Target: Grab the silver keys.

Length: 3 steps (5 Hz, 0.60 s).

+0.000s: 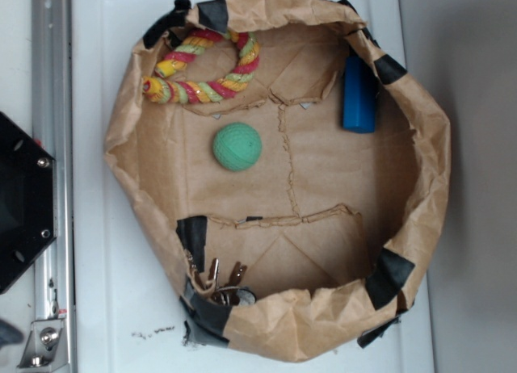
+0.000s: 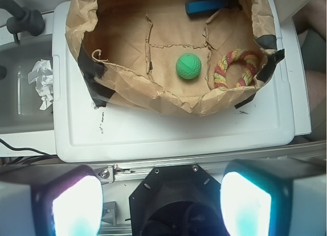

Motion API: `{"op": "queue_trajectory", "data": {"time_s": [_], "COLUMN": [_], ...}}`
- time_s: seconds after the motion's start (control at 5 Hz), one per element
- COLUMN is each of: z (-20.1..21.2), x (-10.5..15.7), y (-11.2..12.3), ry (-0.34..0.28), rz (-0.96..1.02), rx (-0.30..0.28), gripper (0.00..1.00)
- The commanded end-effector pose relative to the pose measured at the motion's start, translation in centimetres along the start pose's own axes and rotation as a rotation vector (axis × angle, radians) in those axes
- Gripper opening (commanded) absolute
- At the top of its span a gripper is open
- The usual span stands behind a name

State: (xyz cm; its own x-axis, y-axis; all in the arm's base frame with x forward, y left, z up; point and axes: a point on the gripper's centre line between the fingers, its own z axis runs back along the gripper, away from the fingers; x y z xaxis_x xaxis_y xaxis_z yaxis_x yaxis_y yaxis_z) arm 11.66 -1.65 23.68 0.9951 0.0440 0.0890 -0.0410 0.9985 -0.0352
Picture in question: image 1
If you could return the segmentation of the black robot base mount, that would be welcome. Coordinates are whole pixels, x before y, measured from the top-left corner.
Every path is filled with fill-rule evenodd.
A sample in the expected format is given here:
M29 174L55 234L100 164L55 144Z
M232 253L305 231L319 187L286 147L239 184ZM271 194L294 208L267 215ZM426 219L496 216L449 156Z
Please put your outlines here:
M1 293L55 240L54 162L1 114Z

